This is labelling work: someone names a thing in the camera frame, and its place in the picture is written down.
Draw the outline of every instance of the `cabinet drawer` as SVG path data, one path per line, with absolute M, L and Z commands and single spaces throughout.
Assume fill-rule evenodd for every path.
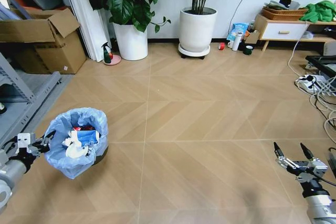
M 261 39 L 298 40 L 308 24 L 268 23 Z

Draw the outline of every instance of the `blue garbage bag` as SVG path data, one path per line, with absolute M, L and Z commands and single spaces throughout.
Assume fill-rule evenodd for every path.
M 69 131 L 74 126 L 92 125 L 100 133 L 99 142 L 92 146 L 90 154 L 78 158 L 65 156 L 65 149 L 62 142 L 69 137 Z M 54 138 L 50 141 L 50 151 L 45 153 L 47 162 L 54 168 L 60 170 L 68 178 L 74 179 L 91 165 L 94 164 L 96 156 L 101 156 L 108 147 L 107 118 L 104 112 L 93 108 L 78 108 L 69 110 L 58 115 L 51 121 L 45 135 L 56 130 Z

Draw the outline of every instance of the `cardboard box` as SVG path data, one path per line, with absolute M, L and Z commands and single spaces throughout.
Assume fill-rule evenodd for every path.
M 86 60 L 69 9 L 29 10 L 36 19 L 0 22 L 1 51 L 27 73 L 76 73 Z
M 258 42 L 260 32 L 255 30 L 253 33 L 250 33 L 248 37 L 244 36 L 245 44 L 256 44 Z

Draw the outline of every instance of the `bottle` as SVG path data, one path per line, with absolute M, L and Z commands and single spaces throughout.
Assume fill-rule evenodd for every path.
M 109 47 L 109 44 L 106 42 L 104 45 L 102 45 L 103 49 L 104 49 L 104 62 L 107 64 L 110 64 L 112 59 L 111 59 L 111 54 L 107 51 L 107 47 Z
M 243 33 L 241 31 L 237 32 L 235 41 L 233 41 L 232 50 L 237 51 L 240 41 L 242 40 Z
M 2 103 L 0 103 L 0 115 L 5 113 L 6 111 L 7 111 L 7 108 Z

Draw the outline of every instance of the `power strip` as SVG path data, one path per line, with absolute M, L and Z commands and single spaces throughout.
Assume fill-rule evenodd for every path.
M 315 94 L 319 92 L 321 89 L 325 88 L 327 84 L 328 80 L 326 80 L 324 76 L 317 74 L 306 74 L 304 77 L 300 77 L 295 81 L 295 85 L 299 89 L 303 89 L 309 94 Z M 336 93 L 331 91 L 323 91 L 321 92 L 321 95 L 334 97 L 336 96 Z

